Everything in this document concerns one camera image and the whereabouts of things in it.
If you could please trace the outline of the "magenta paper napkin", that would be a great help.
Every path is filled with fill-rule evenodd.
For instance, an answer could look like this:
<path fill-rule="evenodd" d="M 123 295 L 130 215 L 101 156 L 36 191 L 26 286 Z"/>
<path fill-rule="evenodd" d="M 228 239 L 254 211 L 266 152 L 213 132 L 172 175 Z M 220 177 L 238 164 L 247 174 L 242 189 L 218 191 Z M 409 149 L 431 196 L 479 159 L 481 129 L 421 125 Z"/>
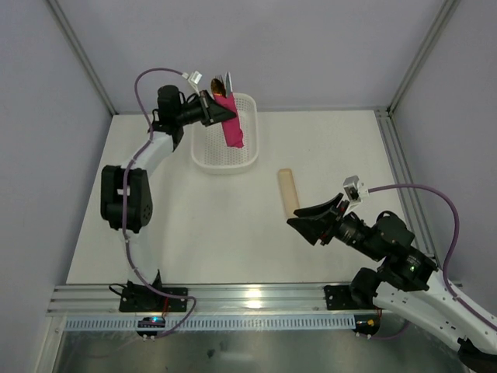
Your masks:
<path fill-rule="evenodd" d="M 214 100 L 216 103 L 220 104 L 224 108 L 227 108 L 235 113 L 235 118 L 225 120 L 221 123 L 226 145 L 230 148 L 243 148 L 244 134 L 240 124 L 240 120 L 238 118 L 238 110 L 235 104 L 234 94 L 231 94 L 229 97 L 214 94 Z"/>

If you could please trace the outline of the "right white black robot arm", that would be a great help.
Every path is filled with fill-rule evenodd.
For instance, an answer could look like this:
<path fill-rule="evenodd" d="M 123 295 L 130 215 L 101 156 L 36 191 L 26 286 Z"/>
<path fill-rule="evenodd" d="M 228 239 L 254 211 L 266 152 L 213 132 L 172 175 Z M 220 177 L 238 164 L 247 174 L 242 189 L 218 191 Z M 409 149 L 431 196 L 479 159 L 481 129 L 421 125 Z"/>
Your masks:
<path fill-rule="evenodd" d="M 337 239 L 378 262 L 362 268 L 349 285 L 359 307 L 391 311 L 423 328 L 450 349 L 473 372 L 496 370 L 496 317 L 443 279 L 437 264 L 416 249 L 414 235 L 393 212 L 381 212 L 368 226 L 346 209 L 339 193 L 332 200 L 296 210 L 287 224 L 310 244 Z"/>

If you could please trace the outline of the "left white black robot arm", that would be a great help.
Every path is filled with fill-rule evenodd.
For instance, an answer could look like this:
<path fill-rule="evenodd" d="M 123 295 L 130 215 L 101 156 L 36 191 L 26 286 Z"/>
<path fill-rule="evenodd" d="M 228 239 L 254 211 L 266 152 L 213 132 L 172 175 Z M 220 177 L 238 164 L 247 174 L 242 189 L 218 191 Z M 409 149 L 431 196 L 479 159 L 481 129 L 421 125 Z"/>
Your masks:
<path fill-rule="evenodd" d="M 158 90 L 158 106 L 145 116 L 147 141 L 122 165 L 107 165 L 101 173 L 100 214 L 121 235 L 129 278 L 120 294 L 122 312 L 157 312 L 168 293 L 163 290 L 158 255 L 148 242 L 147 226 L 154 206 L 149 178 L 179 146 L 184 128 L 236 120 L 233 97 L 203 90 L 184 96 L 174 85 Z"/>

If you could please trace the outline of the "gold spoon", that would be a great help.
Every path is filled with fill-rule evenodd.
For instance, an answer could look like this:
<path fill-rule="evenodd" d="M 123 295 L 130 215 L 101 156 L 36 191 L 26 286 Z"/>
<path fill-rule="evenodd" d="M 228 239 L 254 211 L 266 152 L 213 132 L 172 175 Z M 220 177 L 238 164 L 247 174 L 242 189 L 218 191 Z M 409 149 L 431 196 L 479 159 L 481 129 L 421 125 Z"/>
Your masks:
<path fill-rule="evenodd" d="M 219 78 L 213 78 L 210 83 L 210 89 L 215 96 L 226 96 L 226 88 L 223 81 Z"/>

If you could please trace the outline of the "silver fork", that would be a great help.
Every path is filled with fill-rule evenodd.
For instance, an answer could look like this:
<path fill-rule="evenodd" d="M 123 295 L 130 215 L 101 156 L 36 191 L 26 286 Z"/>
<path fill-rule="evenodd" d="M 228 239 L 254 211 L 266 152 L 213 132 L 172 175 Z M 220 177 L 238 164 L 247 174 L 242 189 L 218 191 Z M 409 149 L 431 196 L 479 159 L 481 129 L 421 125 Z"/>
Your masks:
<path fill-rule="evenodd" d="M 224 76 L 223 75 L 217 75 L 216 78 L 221 82 L 223 87 L 226 87 L 226 83 L 224 81 Z"/>

